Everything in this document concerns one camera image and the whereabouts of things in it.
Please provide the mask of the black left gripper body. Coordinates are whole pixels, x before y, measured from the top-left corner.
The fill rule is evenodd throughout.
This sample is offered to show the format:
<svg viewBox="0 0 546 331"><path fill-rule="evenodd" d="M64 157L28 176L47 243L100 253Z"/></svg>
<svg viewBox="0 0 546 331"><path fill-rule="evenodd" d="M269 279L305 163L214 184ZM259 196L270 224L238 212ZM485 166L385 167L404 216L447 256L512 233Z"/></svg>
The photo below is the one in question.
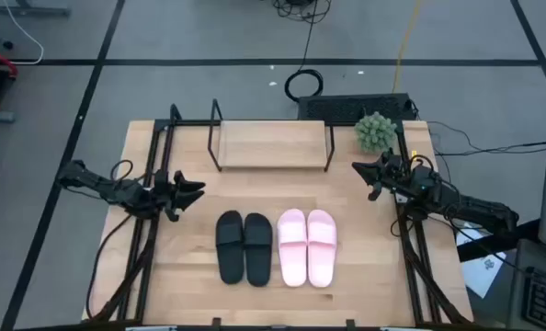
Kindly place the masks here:
<svg viewBox="0 0 546 331"><path fill-rule="evenodd" d="M168 181L168 171L159 169L154 174L153 193L157 205L165 213L171 222L177 222L179 216L176 214L176 194L178 193L181 181L181 171L177 170L173 176L174 182Z"/></svg>

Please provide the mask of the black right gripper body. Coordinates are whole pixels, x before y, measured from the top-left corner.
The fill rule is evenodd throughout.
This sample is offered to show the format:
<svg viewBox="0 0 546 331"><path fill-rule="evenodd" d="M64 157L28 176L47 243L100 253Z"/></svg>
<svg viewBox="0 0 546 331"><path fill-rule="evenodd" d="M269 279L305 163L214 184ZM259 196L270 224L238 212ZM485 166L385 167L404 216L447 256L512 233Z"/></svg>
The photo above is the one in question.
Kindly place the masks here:
<svg viewBox="0 0 546 331"><path fill-rule="evenodd" d="M372 191L368 195L368 200L375 201L381 195L383 188L408 199L415 197L411 188L410 160L407 155L382 154L377 161L384 163L382 178L381 182L369 185L372 186Z"/></svg>

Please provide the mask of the black slide sandal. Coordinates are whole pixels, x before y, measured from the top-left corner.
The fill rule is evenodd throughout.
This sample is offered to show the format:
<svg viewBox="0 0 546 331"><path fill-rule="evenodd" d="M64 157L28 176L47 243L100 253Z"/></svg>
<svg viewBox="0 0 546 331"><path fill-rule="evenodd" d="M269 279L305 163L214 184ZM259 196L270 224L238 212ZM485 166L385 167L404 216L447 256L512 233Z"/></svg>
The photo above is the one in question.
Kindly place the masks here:
<svg viewBox="0 0 546 331"><path fill-rule="evenodd" d="M243 279L244 228L238 211L226 211L216 222L215 248L219 272L225 284L236 284Z"/></svg>
<svg viewBox="0 0 546 331"><path fill-rule="evenodd" d="M267 217L249 213L245 218L245 266L248 282L265 287L270 279L273 231Z"/></svg>

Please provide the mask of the pink slide sandal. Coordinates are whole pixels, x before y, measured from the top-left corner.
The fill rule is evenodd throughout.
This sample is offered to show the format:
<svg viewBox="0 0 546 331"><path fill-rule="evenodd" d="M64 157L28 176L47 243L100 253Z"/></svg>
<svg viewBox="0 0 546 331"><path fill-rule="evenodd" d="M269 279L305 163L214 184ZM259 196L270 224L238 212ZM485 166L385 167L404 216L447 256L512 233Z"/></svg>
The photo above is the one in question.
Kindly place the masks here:
<svg viewBox="0 0 546 331"><path fill-rule="evenodd" d="M307 230L302 211L284 211L277 222L281 277L289 287L299 287L307 279Z"/></svg>
<svg viewBox="0 0 546 331"><path fill-rule="evenodd" d="M336 262L337 229L326 211L313 210L307 218L308 278L316 288L326 288L333 280Z"/></svg>

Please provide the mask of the green artificial plant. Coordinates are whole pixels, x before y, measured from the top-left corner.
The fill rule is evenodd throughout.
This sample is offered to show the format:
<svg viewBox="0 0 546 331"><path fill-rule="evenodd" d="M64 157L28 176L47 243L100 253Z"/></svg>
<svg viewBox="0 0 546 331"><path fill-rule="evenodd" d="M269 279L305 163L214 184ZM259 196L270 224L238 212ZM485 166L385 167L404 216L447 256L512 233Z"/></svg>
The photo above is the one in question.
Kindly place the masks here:
<svg viewBox="0 0 546 331"><path fill-rule="evenodd" d="M355 126L357 142L365 153L377 154L389 150L396 140L397 125L379 112L364 116Z"/></svg>

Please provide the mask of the black keyboard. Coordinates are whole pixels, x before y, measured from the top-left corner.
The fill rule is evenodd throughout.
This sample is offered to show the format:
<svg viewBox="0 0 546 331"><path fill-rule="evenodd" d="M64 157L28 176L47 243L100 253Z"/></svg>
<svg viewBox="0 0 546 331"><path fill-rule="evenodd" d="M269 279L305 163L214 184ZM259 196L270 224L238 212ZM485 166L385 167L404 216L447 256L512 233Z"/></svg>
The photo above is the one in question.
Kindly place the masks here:
<svg viewBox="0 0 546 331"><path fill-rule="evenodd" d="M413 101L406 93L302 97L298 119L354 125L375 112L391 120L416 119Z"/></svg>

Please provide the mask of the black metal crossbar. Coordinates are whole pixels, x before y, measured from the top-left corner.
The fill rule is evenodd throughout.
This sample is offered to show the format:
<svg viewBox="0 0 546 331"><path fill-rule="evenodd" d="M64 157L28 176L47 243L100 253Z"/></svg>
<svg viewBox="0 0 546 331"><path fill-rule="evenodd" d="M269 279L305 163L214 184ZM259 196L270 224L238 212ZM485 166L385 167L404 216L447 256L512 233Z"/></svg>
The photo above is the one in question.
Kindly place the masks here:
<svg viewBox="0 0 546 331"><path fill-rule="evenodd" d="M290 123L293 122L310 122L314 120L224 120L224 121L257 121L257 122L282 122L282 121L288 121ZM220 126L221 120L179 120L176 122L176 126L190 126L190 127L198 127L198 126ZM170 121L167 119L164 120L154 120L152 121L152 128L153 131L160 131L161 129L164 129L169 125ZM393 122L396 125L396 128L401 129L403 127L403 121L402 120L396 120ZM325 126L334 126L334 127L353 127L356 124L356 122L330 122L325 121Z"/></svg>

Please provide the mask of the black beam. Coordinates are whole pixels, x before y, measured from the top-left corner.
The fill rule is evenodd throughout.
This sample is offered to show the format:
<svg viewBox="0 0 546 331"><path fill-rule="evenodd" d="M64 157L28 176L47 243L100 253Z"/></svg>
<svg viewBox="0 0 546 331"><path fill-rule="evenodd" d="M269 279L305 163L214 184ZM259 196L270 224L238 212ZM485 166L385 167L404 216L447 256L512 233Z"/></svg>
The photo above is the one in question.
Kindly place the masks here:
<svg viewBox="0 0 546 331"><path fill-rule="evenodd" d="M490 234L480 239L471 239L469 243L462 244L457 248L460 261L471 261L515 249L520 240L530 240L538 244L540 242L539 231L540 219L537 219L519 225L512 233Z"/></svg>

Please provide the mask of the white paper sheet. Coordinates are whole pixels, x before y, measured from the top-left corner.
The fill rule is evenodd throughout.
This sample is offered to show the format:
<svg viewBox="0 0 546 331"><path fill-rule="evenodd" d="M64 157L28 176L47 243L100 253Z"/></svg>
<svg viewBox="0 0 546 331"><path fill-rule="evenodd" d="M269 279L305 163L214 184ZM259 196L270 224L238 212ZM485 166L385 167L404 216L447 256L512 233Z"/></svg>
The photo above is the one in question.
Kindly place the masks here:
<svg viewBox="0 0 546 331"><path fill-rule="evenodd" d="M468 244L472 239L481 239L483 234L476 226L464 223L461 230L456 234L456 244L460 247ZM502 260L506 259L506 253L500 252L495 255L487 255L474 260L461 263L462 274L465 285L480 298L484 298L489 292L495 277L504 265Z"/></svg>

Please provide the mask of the grey laptop base with keyboard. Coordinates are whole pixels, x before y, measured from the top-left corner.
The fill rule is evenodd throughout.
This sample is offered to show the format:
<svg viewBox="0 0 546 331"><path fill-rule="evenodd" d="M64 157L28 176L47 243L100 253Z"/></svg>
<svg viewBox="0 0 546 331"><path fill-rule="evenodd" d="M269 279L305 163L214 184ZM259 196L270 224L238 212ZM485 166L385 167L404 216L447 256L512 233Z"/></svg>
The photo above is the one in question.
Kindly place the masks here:
<svg viewBox="0 0 546 331"><path fill-rule="evenodd" d="M546 246L518 243L506 326L546 331Z"/></svg>

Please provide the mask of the grey furniture foot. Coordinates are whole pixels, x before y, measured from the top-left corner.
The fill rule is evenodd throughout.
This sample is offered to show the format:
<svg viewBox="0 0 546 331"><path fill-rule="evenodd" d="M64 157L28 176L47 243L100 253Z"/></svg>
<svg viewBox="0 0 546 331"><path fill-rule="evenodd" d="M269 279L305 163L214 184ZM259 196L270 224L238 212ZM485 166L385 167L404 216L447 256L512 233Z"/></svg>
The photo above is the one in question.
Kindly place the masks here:
<svg viewBox="0 0 546 331"><path fill-rule="evenodd" d="M41 0L0 0L0 15L20 17L69 17L68 5L46 5Z"/></svg>

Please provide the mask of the wooden shelf with black frame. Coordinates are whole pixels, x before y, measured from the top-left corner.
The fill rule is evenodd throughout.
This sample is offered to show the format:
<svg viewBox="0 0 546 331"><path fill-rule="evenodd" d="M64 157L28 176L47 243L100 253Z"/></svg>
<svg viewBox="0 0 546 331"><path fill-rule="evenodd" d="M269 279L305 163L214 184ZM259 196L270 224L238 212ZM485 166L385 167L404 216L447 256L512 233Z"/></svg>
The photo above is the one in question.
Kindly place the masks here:
<svg viewBox="0 0 546 331"><path fill-rule="evenodd" d="M210 110L207 150L224 169L321 169L336 150L335 125L324 120L226 120L217 99Z"/></svg>

